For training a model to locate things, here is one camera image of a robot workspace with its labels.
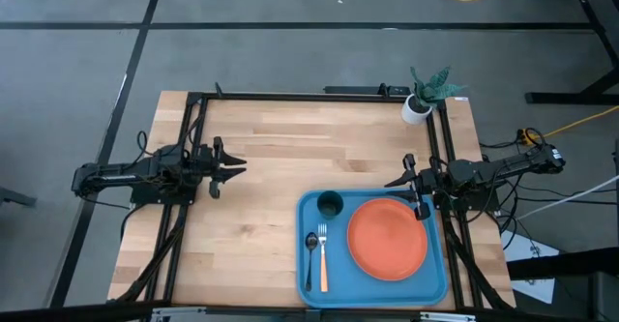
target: white pot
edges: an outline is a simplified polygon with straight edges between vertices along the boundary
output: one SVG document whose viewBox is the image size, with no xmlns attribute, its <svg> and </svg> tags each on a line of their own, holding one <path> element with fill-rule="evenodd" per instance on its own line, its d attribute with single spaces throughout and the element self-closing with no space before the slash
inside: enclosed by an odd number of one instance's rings
<svg viewBox="0 0 619 322">
<path fill-rule="evenodd" d="M 432 107 L 430 107 L 426 113 L 418 113 L 414 111 L 413 108 L 408 105 L 408 102 L 413 98 L 413 96 L 415 96 L 415 94 L 408 96 L 402 105 L 402 120 L 413 125 L 423 124 L 426 121 L 427 116 L 432 112 Z"/>
</svg>

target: orange plate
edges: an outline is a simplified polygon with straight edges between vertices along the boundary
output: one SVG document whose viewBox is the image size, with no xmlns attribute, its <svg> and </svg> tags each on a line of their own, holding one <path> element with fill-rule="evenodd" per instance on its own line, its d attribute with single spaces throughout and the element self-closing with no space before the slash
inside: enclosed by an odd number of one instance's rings
<svg viewBox="0 0 619 322">
<path fill-rule="evenodd" d="M 413 275 L 426 259 L 426 229 L 410 207 L 393 199 L 373 199 L 352 215 L 348 248 L 368 275 L 401 280 Z"/>
</svg>

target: butcher block tabletop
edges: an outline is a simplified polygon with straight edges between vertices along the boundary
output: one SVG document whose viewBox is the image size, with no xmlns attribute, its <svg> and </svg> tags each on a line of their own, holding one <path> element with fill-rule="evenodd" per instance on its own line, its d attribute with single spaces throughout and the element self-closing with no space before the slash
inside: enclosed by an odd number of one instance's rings
<svg viewBox="0 0 619 322">
<path fill-rule="evenodd" d="M 162 92 L 148 151 L 176 143 L 187 94 Z M 447 107 L 457 158 L 480 160 L 468 100 L 449 99 Z M 308 190 L 381 188 L 402 174 L 406 153 L 415 155 L 417 170 L 428 168 L 427 126 L 405 124 L 400 110 L 399 103 L 209 100 L 202 143 L 221 136 L 228 154 L 247 161 L 247 171 L 221 185 L 217 200 L 209 196 L 208 183 L 199 186 L 189 208 L 172 304 L 303 307 L 295 279 L 297 202 Z M 445 157 L 437 115 L 435 123 Z M 161 216 L 162 205 L 147 205 L 129 218 L 110 299 L 123 294 L 151 259 Z M 469 225 L 478 266 L 514 305 L 496 224 L 483 215 Z M 459 272 L 464 301 L 471 306 L 461 262 Z M 166 273 L 164 261 L 156 298 L 162 297 Z M 428 308 L 455 308 L 452 290 Z"/>
</svg>

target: gray floor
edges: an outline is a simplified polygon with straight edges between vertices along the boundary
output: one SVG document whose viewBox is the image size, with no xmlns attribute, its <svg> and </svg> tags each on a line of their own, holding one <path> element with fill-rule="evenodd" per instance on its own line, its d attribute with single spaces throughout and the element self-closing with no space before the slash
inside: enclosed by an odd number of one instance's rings
<svg viewBox="0 0 619 322">
<path fill-rule="evenodd" d="M 0 21 L 141 21 L 148 0 L 0 0 Z M 591 0 L 619 50 L 619 13 Z M 577 0 L 160 0 L 155 21 L 585 21 Z M 39 198 L 0 208 L 0 309 L 42 307 L 77 212 L 73 171 L 102 142 L 135 41 L 135 31 L 0 31 L 0 185 Z M 162 90 L 319 92 L 325 85 L 412 84 L 408 67 L 430 75 L 451 65 L 467 84 L 480 140 L 509 140 L 518 128 L 548 132 L 603 106 L 527 105 L 528 91 L 578 91 L 610 69 L 590 33 L 466 31 L 151 31 L 112 152 L 137 154 Z M 556 176 L 522 184 L 582 190 L 614 174 L 617 115 L 550 138 L 568 161 Z M 487 152 L 491 158 L 515 151 Z M 127 190 L 101 199 L 127 203 Z M 521 196 L 548 197 L 522 192 Z M 614 193 L 596 199 L 613 200 Z M 521 202 L 524 213 L 541 204 Z M 68 304 L 105 300 L 125 212 L 98 207 Z M 533 237 L 574 251 L 617 245 L 612 206 L 572 204 L 525 221 Z M 557 299 L 568 302 L 565 293 Z M 518 302 L 532 310 L 526 299 Z M 581 315 L 579 303 L 553 312 Z"/>
</svg>

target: green plant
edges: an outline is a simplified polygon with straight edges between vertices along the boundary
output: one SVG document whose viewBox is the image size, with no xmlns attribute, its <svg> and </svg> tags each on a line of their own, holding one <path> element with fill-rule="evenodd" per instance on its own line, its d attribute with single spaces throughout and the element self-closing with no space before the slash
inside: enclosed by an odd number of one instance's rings
<svg viewBox="0 0 619 322">
<path fill-rule="evenodd" d="M 439 102 L 455 96 L 460 90 L 466 86 L 445 84 L 449 76 L 451 67 L 445 67 L 441 72 L 433 75 L 429 82 L 424 83 L 418 76 L 414 67 L 410 68 L 410 73 L 415 79 L 415 97 L 423 106 L 432 106 L 436 108 Z"/>
</svg>

